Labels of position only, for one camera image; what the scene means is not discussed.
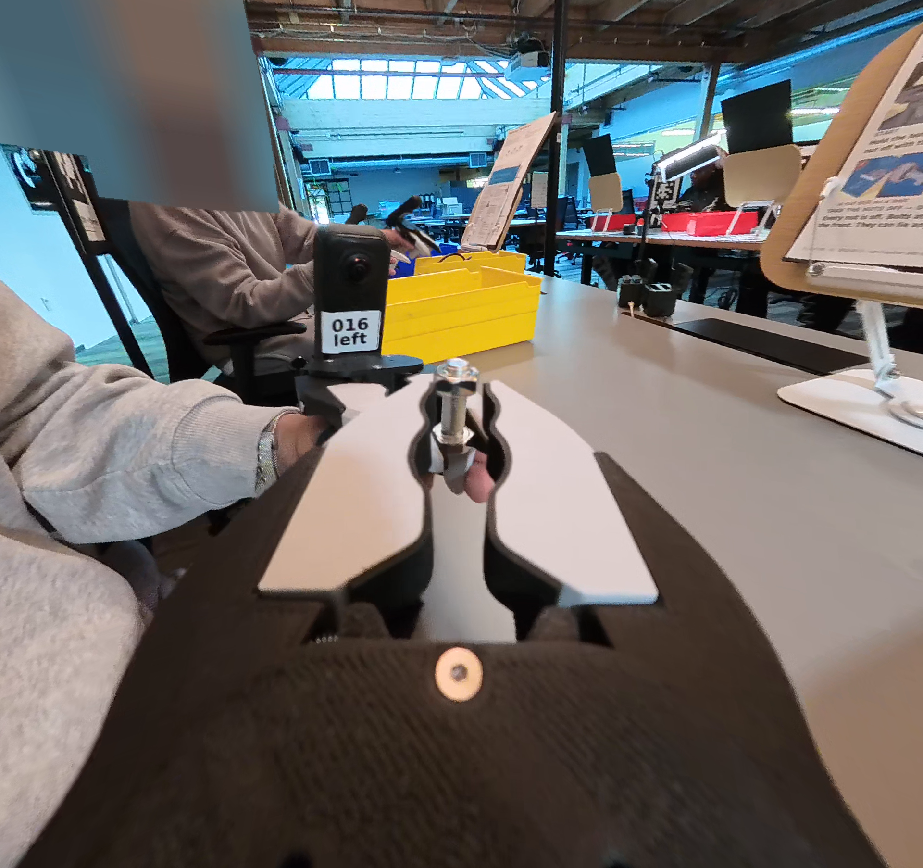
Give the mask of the printed instruction sheet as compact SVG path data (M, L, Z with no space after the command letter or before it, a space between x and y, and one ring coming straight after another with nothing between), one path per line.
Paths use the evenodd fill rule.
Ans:
M803 173L809 212L787 262L921 271L922 34L854 80Z

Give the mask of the grey desk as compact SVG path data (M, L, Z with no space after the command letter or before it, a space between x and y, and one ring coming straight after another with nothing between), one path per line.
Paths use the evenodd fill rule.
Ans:
M718 562L891 866L921 866L921 458L783 403L807 375L546 278L533 340L465 353L609 453Z

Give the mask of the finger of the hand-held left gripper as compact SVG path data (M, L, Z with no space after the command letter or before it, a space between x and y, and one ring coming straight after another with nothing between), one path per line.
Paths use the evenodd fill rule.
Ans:
M412 381L395 391L376 382L348 381L331 384L330 394L339 410L340 423L351 423L363 416L371 416L369 422L386 423L401 420L408 411L402 403L411 389Z
M465 492L474 456L475 448L469 444L446 445L440 440L430 440L430 474L443 477L449 490L460 495Z

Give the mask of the white ceiling projector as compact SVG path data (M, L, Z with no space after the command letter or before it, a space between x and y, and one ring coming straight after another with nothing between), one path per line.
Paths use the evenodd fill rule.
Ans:
M503 68L503 78L517 84L539 82L551 76L551 73L551 54L545 50L517 52L511 56Z

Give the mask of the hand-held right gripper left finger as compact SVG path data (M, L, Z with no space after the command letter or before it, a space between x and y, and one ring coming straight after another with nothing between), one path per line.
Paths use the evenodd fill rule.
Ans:
M333 605L415 605L434 566L429 470L430 377L416 377L401 420L363 416L336 431L259 582L265 597Z

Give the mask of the yellow plastic storage bin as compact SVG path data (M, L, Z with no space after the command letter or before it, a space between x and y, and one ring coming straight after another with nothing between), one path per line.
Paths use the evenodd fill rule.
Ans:
M462 251L421 257L414 261L414 277L466 270L478 274L494 269L512 274L524 274L528 256L517 251Z
M426 364L528 342L543 281L479 266L393 278L387 285L381 353Z

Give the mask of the white board stand base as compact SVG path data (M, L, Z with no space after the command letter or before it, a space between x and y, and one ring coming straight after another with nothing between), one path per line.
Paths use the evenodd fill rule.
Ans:
M916 455L922 454L922 381L898 368L883 305L857 303L869 368L839 371L778 390L780 400Z

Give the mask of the large black panel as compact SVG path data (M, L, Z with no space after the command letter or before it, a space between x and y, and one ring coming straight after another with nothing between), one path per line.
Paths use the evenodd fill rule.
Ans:
M790 79L726 98L721 110L729 154L793 142Z

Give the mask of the background wooden desk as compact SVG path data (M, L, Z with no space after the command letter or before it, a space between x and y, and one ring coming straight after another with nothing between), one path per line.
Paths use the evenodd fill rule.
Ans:
M557 232L557 250L581 258L581 284L591 285L594 258L629 261L633 255L619 248L632 246L656 246L671 249L705 251L700 258L708 261L708 267L719 271L732 271L732 264L741 254L759 255L763 243L770 235L770 229L758 228L747 234L720 236L695 236L664 230L652 230L646 235L625 235L617 232L594 231L591 229L564 230Z

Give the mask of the black desk strip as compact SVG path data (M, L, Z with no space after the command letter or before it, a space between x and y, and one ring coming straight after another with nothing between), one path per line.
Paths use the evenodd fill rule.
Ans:
M861 354L715 318L673 323L671 329L815 376L867 364Z

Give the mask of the wooden instruction board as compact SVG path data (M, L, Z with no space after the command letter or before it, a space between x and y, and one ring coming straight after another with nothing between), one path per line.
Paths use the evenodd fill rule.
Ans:
M855 79L761 249L789 290L921 307L922 26Z

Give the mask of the steel hex bolt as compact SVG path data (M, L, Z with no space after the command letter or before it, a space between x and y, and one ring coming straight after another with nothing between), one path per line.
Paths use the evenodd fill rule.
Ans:
M440 400L440 426L445 433L467 427L468 400L478 390L479 371L467 360L453 357L437 366L435 389Z

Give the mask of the black marker board easel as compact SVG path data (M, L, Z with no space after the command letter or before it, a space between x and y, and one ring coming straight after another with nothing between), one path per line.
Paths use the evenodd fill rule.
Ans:
M63 331L82 364L169 381L162 334L123 267L81 156L2 144L2 283Z

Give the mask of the blue plastic storage bin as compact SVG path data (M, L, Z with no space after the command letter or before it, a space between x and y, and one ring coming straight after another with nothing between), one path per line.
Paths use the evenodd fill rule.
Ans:
M464 269L467 259L460 254L424 256L411 262L398 262L392 276L398 278L423 277Z

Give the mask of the person's left forearm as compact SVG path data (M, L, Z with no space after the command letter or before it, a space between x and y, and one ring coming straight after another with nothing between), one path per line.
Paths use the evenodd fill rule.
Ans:
M18 383L2 456L26 507L63 540L142 539L268 487L260 436L281 413L201 380L62 364Z

